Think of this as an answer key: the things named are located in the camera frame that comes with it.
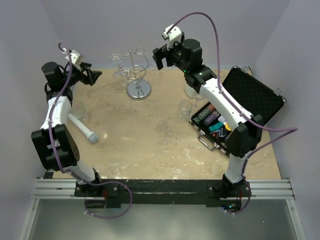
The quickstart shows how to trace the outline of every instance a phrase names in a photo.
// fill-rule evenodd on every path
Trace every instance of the teal object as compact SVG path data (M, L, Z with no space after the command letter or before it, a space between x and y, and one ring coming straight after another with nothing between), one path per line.
M218 130L219 128L221 128L224 124L222 122L218 122L217 124L209 127L209 131L210 133L213 133L214 131Z

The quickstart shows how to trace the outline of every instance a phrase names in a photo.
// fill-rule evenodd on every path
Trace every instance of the wire stand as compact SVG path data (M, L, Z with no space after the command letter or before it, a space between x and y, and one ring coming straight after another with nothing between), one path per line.
M135 65L133 60L133 55L142 56L146 60L146 67L142 65ZM128 69L124 69L120 63L123 61L124 58L130 56L131 60L131 67ZM144 100L151 94L151 85L143 79L146 75L147 67L149 66L149 61L141 52L132 52L129 51L123 57L120 58L118 61L118 67L121 74L130 82L126 89L126 93L132 100L140 101Z

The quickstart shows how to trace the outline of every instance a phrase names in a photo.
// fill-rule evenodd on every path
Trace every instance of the beige table surface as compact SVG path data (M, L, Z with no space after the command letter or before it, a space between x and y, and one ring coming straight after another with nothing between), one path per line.
M84 124L98 134L90 143L72 124L67 127L74 138L80 158L110 179L221 179L228 157L209 151L197 139L189 122L178 119L178 105L189 100L184 92L184 76L178 69L148 71L145 80L152 87L143 101L131 100L126 93L128 81L115 77L116 69L100 69L102 76L94 86L77 84L75 100L87 109ZM229 70L221 71L221 81ZM199 102L202 107L207 101ZM269 140L263 132L262 141ZM248 179L281 179L271 145L257 152L248 162ZM68 178L55 173L54 178Z

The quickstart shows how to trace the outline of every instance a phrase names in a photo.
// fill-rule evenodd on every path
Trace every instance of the gray wall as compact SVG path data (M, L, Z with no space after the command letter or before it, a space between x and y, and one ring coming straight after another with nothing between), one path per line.
M18 239L35 178L44 173L30 135L47 112L41 66L64 62L59 39L38 0L0 7L0 233Z
M113 53L165 44L163 30L180 17L204 11L216 23L223 67L253 65L289 0L41 0L58 36L98 67L110 67ZM210 22L191 16L179 27L200 41L205 63L216 65Z
M280 88L287 105L270 121L299 130L273 148L283 178L290 178L308 239L320 236L320 2L291 0L254 66L254 75Z

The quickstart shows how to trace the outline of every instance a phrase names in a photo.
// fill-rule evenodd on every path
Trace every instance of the yellow object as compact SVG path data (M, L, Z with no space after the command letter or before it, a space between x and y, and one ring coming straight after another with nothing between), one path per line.
M226 123L226 124L224 125L224 127L225 127L225 129L227 129L228 131L231 132L231 128L229 127L228 123Z

